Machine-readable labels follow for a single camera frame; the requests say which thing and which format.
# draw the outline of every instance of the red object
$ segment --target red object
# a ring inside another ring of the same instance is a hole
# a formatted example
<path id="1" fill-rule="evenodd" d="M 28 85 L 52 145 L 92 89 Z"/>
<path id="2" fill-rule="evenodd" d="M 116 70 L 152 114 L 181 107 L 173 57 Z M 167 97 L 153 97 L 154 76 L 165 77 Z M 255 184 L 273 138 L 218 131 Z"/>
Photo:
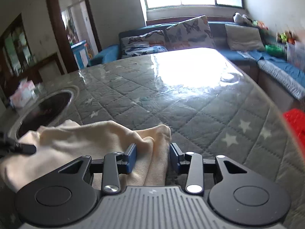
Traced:
<path id="1" fill-rule="evenodd" d="M 285 119 L 290 124 L 299 141 L 302 143 L 301 150 L 305 157 L 305 113 L 299 109 L 292 109 L 284 113 Z"/>

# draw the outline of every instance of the sofa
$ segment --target sofa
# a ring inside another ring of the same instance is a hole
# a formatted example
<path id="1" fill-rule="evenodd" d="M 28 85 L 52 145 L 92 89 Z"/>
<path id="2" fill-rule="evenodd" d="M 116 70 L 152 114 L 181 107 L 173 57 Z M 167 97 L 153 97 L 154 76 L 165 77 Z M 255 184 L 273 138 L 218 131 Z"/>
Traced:
<path id="1" fill-rule="evenodd" d="M 119 40 L 122 38 L 139 36 L 145 33 L 149 33 L 155 30 L 163 30 L 165 34 L 165 40 L 168 39 L 166 28 L 174 25 L 175 23 L 158 24 L 153 26 L 142 27 L 135 30 L 125 31 L 119 33 Z M 258 68 L 257 62 L 253 59 L 248 59 L 237 53 L 236 51 L 231 51 L 227 43 L 227 32 L 225 24 L 234 24 L 231 22 L 209 22 L 209 27 L 214 38 L 216 49 L 225 56 L 228 60 L 237 65 L 241 70 L 248 74 L 254 81 L 258 81 Z M 91 59 L 87 67 L 104 64 L 121 59 L 121 48 L 120 45 L 111 45 L 106 49 L 98 53 L 93 59 Z"/>

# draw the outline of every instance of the towel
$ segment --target towel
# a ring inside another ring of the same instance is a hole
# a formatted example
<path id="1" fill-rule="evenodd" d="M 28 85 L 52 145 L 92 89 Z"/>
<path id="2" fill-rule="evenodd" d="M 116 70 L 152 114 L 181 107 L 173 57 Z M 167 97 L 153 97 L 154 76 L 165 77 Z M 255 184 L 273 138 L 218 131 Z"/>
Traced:
<path id="1" fill-rule="evenodd" d="M 103 158 L 114 151 L 124 152 L 131 143 L 137 145 L 137 160 L 132 173 L 121 174 L 122 189 L 127 185 L 163 186 L 171 140 L 169 127 L 159 125 L 132 131 L 114 121 L 101 121 L 80 126 L 67 120 L 57 127 L 40 127 L 20 140 L 33 144 L 31 156 L 11 154 L 2 159 L 0 175 L 7 186 L 17 192 L 31 181 L 82 156 Z M 101 189 L 102 174 L 95 174 L 92 186 Z"/>

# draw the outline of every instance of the quilted tablecloth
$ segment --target quilted tablecloth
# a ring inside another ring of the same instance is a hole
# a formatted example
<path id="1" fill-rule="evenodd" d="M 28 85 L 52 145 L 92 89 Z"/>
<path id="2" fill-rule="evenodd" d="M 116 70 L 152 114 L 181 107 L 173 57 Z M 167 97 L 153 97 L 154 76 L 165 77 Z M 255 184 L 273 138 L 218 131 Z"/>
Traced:
<path id="1" fill-rule="evenodd" d="M 80 94 L 58 124 L 114 120 L 132 130 L 166 124 L 183 152 L 226 155 L 283 186 L 292 199 L 284 225 L 305 228 L 305 167 L 298 145 L 266 94 L 216 50 L 121 59 L 62 76 L 45 88 L 69 85 Z M 212 179 L 205 176 L 206 188 Z M 185 181 L 168 169 L 166 185 L 183 187 Z"/>

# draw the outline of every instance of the door frame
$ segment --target door frame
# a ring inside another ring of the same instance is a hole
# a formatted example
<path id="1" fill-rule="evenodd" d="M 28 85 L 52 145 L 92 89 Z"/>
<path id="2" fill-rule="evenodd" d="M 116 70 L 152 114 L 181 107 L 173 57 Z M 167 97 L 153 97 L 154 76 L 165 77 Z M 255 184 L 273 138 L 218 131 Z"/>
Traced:
<path id="1" fill-rule="evenodd" d="M 95 27 L 95 23 L 92 16 L 92 11 L 90 7 L 89 0 L 84 0 L 88 12 L 88 17 L 90 20 L 93 36 L 96 42 L 96 46 L 98 51 L 102 50 L 101 43 L 99 41 L 99 37 L 97 34 L 97 30 Z M 53 28 L 53 32 L 55 35 L 55 39 L 59 48 L 59 52 L 63 59 L 64 65 L 68 73 L 78 70 L 78 65 L 75 61 L 74 55 L 71 50 L 71 46 L 66 34 L 65 25 L 61 18 L 61 11 L 59 7 L 58 0 L 46 0 L 48 13 L 51 21 L 51 25 Z"/>

